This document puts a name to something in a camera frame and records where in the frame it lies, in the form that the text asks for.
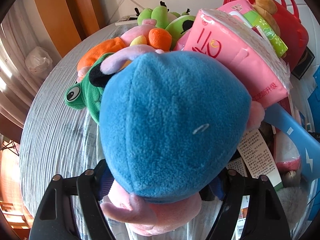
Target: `white curtain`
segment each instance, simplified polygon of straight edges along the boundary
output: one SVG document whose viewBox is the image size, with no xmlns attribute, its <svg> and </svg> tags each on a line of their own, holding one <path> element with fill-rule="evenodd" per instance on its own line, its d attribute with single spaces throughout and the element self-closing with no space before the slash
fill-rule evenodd
<svg viewBox="0 0 320 240">
<path fill-rule="evenodd" d="M 22 0 L 16 0 L 0 28 L 0 113 L 21 128 L 42 84 L 25 64 L 39 44 L 30 30 Z"/>
</svg>

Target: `gray fluffy object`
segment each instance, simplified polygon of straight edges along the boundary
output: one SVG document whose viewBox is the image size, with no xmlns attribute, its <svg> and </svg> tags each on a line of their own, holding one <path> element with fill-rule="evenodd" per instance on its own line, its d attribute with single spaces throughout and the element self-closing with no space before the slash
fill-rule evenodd
<svg viewBox="0 0 320 240">
<path fill-rule="evenodd" d="M 300 187 L 287 187 L 279 190 L 277 195 L 292 230 L 307 208 L 308 194 Z"/>
</svg>

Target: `wooden floor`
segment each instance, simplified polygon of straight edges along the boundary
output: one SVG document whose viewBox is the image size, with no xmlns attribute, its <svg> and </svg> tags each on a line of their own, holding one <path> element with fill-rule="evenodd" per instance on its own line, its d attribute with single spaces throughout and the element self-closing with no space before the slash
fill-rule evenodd
<svg viewBox="0 0 320 240">
<path fill-rule="evenodd" d="M 28 225 L 32 226 L 33 217 L 24 206 L 21 195 L 19 157 L 8 149 L 0 151 L 0 198 L 12 203 L 15 212 L 23 213 Z"/>
</svg>

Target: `blue handle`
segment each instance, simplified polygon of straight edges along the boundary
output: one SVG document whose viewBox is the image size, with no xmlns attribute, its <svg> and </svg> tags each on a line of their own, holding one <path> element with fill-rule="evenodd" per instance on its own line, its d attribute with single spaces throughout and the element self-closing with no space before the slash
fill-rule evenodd
<svg viewBox="0 0 320 240">
<path fill-rule="evenodd" d="M 320 178 L 320 143 L 279 104 L 266 109 L 264 121 L 284 132 L 293 141 L 301 156 L 303 177 L 307 181 Z"/>
</svg>

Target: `red handbag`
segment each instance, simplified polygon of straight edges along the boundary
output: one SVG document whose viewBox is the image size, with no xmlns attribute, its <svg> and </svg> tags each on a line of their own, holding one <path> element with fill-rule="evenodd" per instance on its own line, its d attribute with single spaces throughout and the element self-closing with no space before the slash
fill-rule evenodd
<svg viewBox="0 0 320 240">
<path fill-rule="evenodd" d="M 234 0 L 224 0 L 223 4 Z M 285 0 L 280 0 L 281 4 L 273 0 L 278 8 L 278 11 L 273 15 L 281 32 L 281 39 L 287 45 L 287 56 L 284 58 L 286 63 L 289 63 L 292 71 L 298 64 L 303 52 L 309 41 L 309 35 L 305 27 L 301 24 L 299 19 L 299 11 L 294 0 L 290 0 L 293 6 L 293 14 L 287 10 Z"/>
</svg>

